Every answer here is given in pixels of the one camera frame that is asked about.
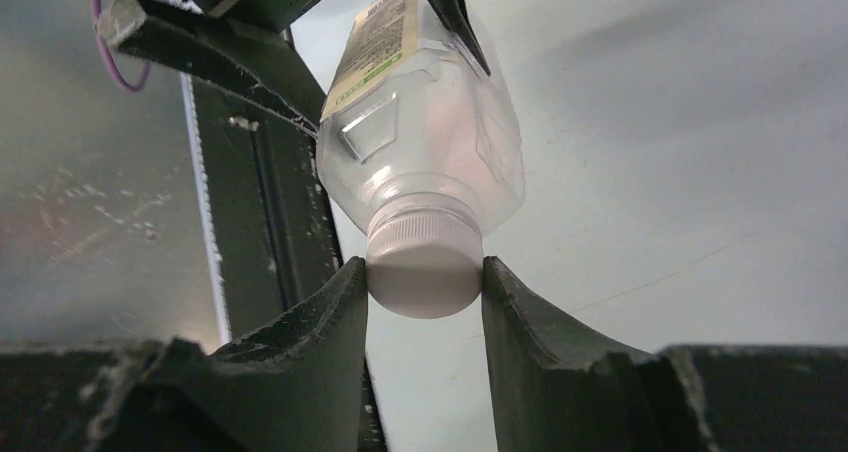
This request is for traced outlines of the clear square bottle cream label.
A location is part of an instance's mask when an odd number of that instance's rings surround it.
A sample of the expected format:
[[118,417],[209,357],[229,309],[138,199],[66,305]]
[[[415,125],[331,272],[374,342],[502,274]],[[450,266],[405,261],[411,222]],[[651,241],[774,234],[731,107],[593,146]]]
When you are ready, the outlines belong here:
[[480,68],[427,0],[357,14],[322,111],[316,160],[329,196],[362,231],[410,194],[461,202],[483,232],[525,197],[519,121],[487,30]]

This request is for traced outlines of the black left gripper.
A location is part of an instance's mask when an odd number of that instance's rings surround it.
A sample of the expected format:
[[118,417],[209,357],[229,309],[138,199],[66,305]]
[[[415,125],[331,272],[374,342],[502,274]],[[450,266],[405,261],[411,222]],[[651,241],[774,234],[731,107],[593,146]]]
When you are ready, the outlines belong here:
[[324,92],[283,37],[262,29],[281,32],[321,0],[181,1],[211,17],[161,0],[115,0],[96,33],[114,52],[186,73],[315,138]]

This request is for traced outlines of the plain white bottle cap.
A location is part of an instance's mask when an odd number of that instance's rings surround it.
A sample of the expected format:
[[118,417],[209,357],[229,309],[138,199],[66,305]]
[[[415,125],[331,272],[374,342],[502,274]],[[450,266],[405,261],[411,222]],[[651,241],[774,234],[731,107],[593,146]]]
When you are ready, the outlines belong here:
[[471,305],[482,290],[482,236],[449,212],[415,211],[388,218],[369,233],[366,282],[385,309],[438,319]]

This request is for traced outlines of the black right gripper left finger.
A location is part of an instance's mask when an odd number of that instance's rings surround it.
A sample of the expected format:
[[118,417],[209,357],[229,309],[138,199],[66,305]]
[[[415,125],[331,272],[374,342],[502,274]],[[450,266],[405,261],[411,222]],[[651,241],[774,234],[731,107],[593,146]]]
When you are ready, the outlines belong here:
[[180,338],[1,348],[5,451],[354,451],[368,299],[349,260],[294,308],[204,353]]

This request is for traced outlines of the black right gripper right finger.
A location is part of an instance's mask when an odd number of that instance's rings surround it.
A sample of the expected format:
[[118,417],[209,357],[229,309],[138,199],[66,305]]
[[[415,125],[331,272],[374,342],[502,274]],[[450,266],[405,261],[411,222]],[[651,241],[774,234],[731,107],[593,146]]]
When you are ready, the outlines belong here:
[[843,451],[847,351],[612,339],[484,262],[488,375],[502,451]]

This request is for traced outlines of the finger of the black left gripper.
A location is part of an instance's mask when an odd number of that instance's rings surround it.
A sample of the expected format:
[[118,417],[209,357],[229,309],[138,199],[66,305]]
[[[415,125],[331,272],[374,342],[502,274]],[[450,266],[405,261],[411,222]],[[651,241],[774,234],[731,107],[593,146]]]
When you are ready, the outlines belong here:
[[473,30],[465,0],[427,0],[443,27],[458,41],[459,50],[487,76],[491,69]]

